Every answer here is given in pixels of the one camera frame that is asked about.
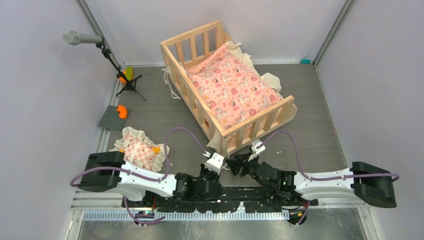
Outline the pink printed cushion with ties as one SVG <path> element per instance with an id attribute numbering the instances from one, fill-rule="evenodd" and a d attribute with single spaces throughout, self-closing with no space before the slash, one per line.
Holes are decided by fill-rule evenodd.
<path id="1" fill-rule="evenodd" d="M 185 69 L 161 46 L 169 78 L 209 139 L 227 157 L 290 121 L 293 96 L 282 97 L 225 45 Z"/>

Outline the wooden slatted pet bed frame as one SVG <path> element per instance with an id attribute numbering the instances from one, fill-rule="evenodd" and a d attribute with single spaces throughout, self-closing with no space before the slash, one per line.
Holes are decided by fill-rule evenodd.
<path id="1" fill-rule="evenodd" d="M 291 121 L 293 96 L 280 80 L 259 75 L 248 54 L 216 20 L 160 43 L 165 72 L 209 139 L 228 156 Z"/>

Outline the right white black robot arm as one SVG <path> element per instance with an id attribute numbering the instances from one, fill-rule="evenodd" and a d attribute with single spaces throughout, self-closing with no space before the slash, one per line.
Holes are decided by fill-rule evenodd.
<path id="1" fill-rule="evenodd" d="M 360 199 L 377 208 L 397 207 L 393 183 L 397 177 L 383 168 L 355 161 L 351 167 L 316 173 L 280 170 L 250 154 L 226 160 L 233 175 L 249 175 L 269 196 L 291 205 L 319 199 Z"/>

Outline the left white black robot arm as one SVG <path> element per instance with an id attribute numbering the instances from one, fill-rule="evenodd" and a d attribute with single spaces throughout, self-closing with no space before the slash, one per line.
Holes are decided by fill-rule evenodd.
<path id="1" fill-rule="evenodd" d="M 141 207 L 153 202 L 153 194 L 181 202 L 208 202 L 223 192 L 219 177 L 224 157 L 218 153 L 201 164 L 199 176 L 154 172 L 130 164 L 124 156 L 120 151 L 90 154 L 84 172 L 70 185 L 86 192 L 121 194 Z"/>

